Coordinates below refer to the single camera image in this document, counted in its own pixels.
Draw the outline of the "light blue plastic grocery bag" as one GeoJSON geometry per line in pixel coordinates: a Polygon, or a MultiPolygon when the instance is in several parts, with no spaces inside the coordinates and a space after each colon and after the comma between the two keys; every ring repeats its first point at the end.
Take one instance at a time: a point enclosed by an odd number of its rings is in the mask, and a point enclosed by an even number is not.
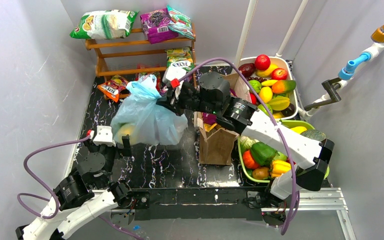
{"type": "Polygon", "coordinates": [[[126,87],[130,95],[121,103],[110,126],[113,139],[124,124],[135,125],[137,144],[177,145],[188,127],[183,114],[177,116],[165,107],[156,104],[162,96],[155,87],[147,87],[131,81],[126,87]]]}

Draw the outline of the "brown paper bag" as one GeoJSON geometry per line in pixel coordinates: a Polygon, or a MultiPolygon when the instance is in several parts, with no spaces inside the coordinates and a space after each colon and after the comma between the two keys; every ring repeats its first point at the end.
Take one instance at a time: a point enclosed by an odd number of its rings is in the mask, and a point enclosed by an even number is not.
{"type": "MultiPolygon", "coordinates": [[[[211,77],[220,77],[229,83],[229,88],[236,97],[251,101],[249,87],[238,73],[222,75],[218,72],[207,72],[199,78],[199,86],[211,77]]],[[[219,125],[207,132],[204,128],[205,121],[201,112],[194,113],[194,126],[198,127],[199,137],[199,163],[210,165],[230,165],[231,153],[239,134],[226,130],[219,125]]]]}

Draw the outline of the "yellow snack bag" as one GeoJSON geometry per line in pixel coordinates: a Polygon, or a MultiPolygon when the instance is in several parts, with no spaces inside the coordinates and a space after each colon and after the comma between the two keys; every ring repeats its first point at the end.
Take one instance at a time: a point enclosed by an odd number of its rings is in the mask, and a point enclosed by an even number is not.
{"type": "Polygon", "coordinates": [[[213,123],[213,124],[207,124],[207,123],[204,123],[203,126],[204,126],[204,130],[209,133],[212,129],[214,129],[218,124],[217,123],[213,123]]]}

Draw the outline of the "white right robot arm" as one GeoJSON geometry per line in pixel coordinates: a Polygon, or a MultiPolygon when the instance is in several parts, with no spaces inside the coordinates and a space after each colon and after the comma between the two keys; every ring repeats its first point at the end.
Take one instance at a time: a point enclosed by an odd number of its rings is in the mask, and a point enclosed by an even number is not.
{"type": "Polygon", "coordinates": [[[176,115],[183,110],[214,114],[223,128],[264,143],[274,150],[284,150],[293,169],[276,177],[270,193],[286,199],[300,189],[321,189],[334,150],[329,139],[318,141],[305,137],[273,121],[247,100],[231,96],[230,84],[216,72],[201,76],[199,89],[188,82],[172,81],[167,92],[157,100],[176,115]]]}

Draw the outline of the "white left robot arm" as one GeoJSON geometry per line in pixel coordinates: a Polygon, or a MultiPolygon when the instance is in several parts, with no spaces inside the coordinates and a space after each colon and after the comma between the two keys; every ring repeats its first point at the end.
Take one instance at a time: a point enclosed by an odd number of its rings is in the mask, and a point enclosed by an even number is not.
{"type": "Polygon", "coordinates": [[[128,207],[133,203],[133,191],[125,181],[111,182],[108,184],[107,189],[96,195],[85,184],[82,176],[76,173],[68,175],[56,188],[51,189],[28,166],[29,159],[38,153],[57,147],[87,142],[92,142],[94,146],[98,147],[107,144],[109,138],[90,131],[84,138],[45,146],[25,157],[23,161],[24,169],[50,193],[50,198],[47,199],[29,193],[19,193],[17,195],[16,198],[19,204],[35,216],[30,224],[16,228],[17,239],[67,240],[82,226],[100,217],[106,211],[117,207],[128,207]],[[44,200],[47,205],[41,212],[37,212],[23,202],[21,197],[24,195],[44,200]]]}

